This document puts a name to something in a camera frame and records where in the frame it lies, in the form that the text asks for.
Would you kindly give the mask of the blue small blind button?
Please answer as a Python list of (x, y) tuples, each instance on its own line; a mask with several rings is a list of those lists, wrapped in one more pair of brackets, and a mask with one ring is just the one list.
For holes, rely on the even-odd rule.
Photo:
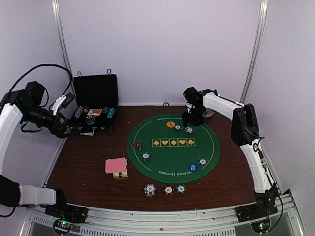
[(192, 173), (196, 173), (199, 170), (199, 165), (195, 163), (191, 163), (188, 165), (188, 170)]

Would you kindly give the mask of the blue peach ten chip stack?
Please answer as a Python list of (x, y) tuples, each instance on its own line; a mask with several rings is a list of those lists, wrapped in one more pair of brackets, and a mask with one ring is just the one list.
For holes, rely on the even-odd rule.
[(154, 196), (156, 193), (156, 187), (155, 185), (153, 184), (147, 184), (145, 187), (144, 187), (144, 194), (147, 196), (147, 197), (152, 197)]

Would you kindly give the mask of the triangular all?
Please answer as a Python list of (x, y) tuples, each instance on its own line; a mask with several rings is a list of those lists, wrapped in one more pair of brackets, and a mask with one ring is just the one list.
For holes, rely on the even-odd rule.
[(129, 145), (131, 148), (136, 149), (136, 150), (141, 150), (142, 149), (142, 143), (141, 140), (136, 141), (132, 144)]

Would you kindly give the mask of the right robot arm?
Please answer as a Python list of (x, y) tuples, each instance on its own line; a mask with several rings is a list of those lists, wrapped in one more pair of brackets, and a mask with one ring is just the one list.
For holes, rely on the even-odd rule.
[(204, 113), (213, 110), (232, 121), (231, 138), (243, 152), (250, 168), (255, 189), (256, 203), (252, 212), (257, 217), (264, 216), (278, 196), (275, 181), (269, 171), (267, 160), (261, 150), (259, 126), (253, 104), (243, 104), (224, 98), (216, 90), (201, 90), (190, 87), (183, 92), (187, 103), (191, 105), (182, 113), (183, 126), (204, 123)]

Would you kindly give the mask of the orange big blind button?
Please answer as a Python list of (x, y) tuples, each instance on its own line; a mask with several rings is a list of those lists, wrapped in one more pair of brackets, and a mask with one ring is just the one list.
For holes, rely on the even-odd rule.
[(173, 122), (173, 121), (169, 121), (169, 122), (167, 122), (166, 126), (167, 126), (168, 128), (174, 128), (174, 127), (176, 126), (176, 124), (175, 124), (175, 122)]

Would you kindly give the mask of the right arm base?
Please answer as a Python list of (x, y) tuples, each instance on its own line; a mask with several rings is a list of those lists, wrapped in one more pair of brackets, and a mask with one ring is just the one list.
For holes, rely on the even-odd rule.
[(246, 222), (267, 217), (278, 212), (277, 207), (272, 204), (268, 207), (259, 206), (258, 203), (242, 205), (235, 208), (238, 222)]

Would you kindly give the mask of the fifty chips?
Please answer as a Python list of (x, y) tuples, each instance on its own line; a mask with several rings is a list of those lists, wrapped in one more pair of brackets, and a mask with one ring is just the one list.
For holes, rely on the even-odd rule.
[(207, 164), (207, 160), (206, 160), (205, 158), (200, 158), (200, 159), (198, 160), (198, 165), (199, 165), (200, 167), (204, 167), (206, 164)]
[(174, 129), (175, 129), (176, 131), (181, 131), (183, 128), (182, 128), (180, 125), (176, 125), (176, 126), (174, 127)]
[(151, 155), (149, 154), (149, 153), (143, 153), (142, 155), (141, 155), (141, 159), (143, 160), (143, 161), (148, 161), (149, 159), (151, 158)]

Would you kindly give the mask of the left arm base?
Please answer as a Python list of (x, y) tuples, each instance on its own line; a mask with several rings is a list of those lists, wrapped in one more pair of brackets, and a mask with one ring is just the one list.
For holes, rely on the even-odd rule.
[(71, 223), (85, 223), (88, 209), (86, 207), (65, 205), (65, 207), (47, 205), (45, 214)]

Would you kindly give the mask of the blue green fifty chip stack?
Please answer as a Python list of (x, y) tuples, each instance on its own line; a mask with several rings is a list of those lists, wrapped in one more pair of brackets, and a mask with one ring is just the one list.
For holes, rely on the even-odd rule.
[(178, 185), (178, 186), (176, 187), (176, 191), (177, 191), (177, 193), (179, 193), (179, 194), (183, 194), (183, 193), (186, 192), (186, 188), (185, 188), (184, 185)]

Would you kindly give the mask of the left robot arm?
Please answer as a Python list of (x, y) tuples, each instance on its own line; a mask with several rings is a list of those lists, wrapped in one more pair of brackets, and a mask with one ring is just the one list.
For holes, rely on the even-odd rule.
[[(62, 113), (60, 108), (66, 108), (74, 95), (61, 95), (47, 110), (41, 106), (45, 87), (36, 82), (28, 82), (22, 90), (9, 92), (0, 103), (0, 163), (4, 163), (8, 145), (18, 124), (27, 122), (35, 124), (39, 129), (47, 128), (58, 138), (66, 138), (80, 133), (80, 130)], [(59, 218), (67, 218), (71, 208), (66, 204), (62, 190), (22, 185), (4, 175), (0, 177), (0, 203), (15, 208), (18, 206), (51, 205), (52, 211)]]

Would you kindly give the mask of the ten chips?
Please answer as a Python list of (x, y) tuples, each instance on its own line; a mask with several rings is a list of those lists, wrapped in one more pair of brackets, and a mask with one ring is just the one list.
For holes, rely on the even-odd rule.
[(194, 128), (193, 127), (191, 127), (191, 126), (187, 126), (186, 128), (185, 128), (185, 132), (186, 133), (193, 133), (194, 132)]

